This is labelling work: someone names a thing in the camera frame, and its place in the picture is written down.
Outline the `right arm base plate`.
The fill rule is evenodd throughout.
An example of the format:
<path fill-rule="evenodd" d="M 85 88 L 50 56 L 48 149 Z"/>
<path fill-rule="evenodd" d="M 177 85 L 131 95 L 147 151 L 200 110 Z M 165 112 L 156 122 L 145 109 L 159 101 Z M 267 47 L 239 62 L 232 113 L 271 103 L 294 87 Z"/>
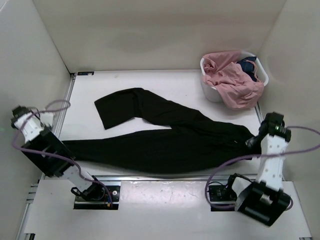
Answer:
<path fill-rule="evenodd" d="M 233 212 L 237 200 L 236 193 L 228 186 L 217 181 L 211 182 L 206 191 L 210 203 L 219 208 L 210 207 L 211 212 Z"/>

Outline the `black trousers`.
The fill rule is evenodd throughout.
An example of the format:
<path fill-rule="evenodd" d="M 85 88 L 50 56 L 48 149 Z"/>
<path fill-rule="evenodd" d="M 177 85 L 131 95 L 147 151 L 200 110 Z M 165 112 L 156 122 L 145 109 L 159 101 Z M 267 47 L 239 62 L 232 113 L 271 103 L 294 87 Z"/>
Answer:
<path fill-rule="evenodd" d="M 168 175 L 208 170 L 262 152 L 260 145 L 247 145 L 253 135 L 245 126 L 211 120 L 196 109 L 143 88 L 120 90 L 94 104 L 105 130 L 133 118 L 158 125 L 159 129 L 64 141 L 78 161 Z"/>

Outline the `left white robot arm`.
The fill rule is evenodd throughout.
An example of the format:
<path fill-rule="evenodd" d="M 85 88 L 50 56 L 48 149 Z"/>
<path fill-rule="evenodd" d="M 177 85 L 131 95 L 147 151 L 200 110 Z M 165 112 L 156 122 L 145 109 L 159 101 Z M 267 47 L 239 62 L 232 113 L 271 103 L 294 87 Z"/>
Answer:
<path fill-rule="evenodd" d="M 52 132 L 55 114 L 68 106 L 43 110 L 18 105 L 12 109 L 11 126 L 24 137 L 22 146 L 12 140 L 12 146 L 21 151 L 48 177 L 69 180 L 74 186 L 71 193 L 86 202 L 110 203 L 110 192 L 96 177 L 81 168 L 72 152 Z"/>

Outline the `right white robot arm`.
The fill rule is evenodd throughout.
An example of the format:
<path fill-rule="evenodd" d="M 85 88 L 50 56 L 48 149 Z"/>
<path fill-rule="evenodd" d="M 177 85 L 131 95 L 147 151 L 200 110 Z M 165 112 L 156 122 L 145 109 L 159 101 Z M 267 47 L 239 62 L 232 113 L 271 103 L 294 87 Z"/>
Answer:
<path fill-rule="evenodd" d="M 284 193 L 282 183 L 284 153 L 290 140 L 291 131 L 285 127 L 284 116 L 268 113 L 258 135 L 246 142 L 251 149 L 261 148 L 255 180 L 247 180 L 235 173 L 224 188 L 226 197 L 236 200 L 235 211 L 270 227 L 291 205 L 291 197 Z"/>

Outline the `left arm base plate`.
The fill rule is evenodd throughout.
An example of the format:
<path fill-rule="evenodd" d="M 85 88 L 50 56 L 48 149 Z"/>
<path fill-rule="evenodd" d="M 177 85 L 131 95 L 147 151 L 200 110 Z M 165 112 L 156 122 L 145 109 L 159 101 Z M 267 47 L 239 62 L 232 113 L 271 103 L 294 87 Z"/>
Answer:
<path fill-rule="evenodd" d="M 102 189 L 97 197 L 86 200 L 83 194 L 76 187 L 71 188 L 71 193 L 75 196 L 73 209 L 74 210 L 110 210 L 116 211 L 119 209 L 119 201 L 121 195 L 120 185 L 107 185 L 111 196 L 111 201 L 105 189 Z"/>

